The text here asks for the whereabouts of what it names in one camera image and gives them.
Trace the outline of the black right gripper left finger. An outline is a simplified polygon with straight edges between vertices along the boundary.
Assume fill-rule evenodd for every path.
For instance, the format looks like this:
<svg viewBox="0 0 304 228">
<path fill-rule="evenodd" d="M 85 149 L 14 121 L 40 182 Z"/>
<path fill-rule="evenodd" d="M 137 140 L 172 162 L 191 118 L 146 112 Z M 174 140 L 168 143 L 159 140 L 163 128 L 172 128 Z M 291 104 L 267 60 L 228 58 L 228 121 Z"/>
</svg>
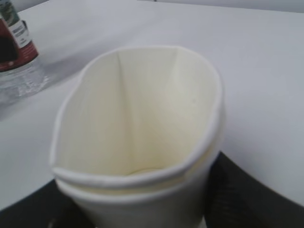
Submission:
<svg viewBox="0 0 304 228">
<path fill-rule="evenodd" d="M 81 209 L 54 180 L 0 211 L 2 228 L 93 228 Z"/>
</svg>

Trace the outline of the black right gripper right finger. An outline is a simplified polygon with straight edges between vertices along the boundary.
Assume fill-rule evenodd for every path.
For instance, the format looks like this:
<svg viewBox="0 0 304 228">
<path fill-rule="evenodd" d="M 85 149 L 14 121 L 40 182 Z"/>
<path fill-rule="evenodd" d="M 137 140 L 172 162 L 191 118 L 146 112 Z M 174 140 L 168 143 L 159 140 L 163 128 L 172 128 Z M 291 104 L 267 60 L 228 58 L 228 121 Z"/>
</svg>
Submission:
<svg viewBox="0 0 304 228">
<path fill-rule="evenodd" d="M 304 208 L 255 180 L 220 152 L 205 203 L 208 228 L 302 228 Z"/>
</svg>

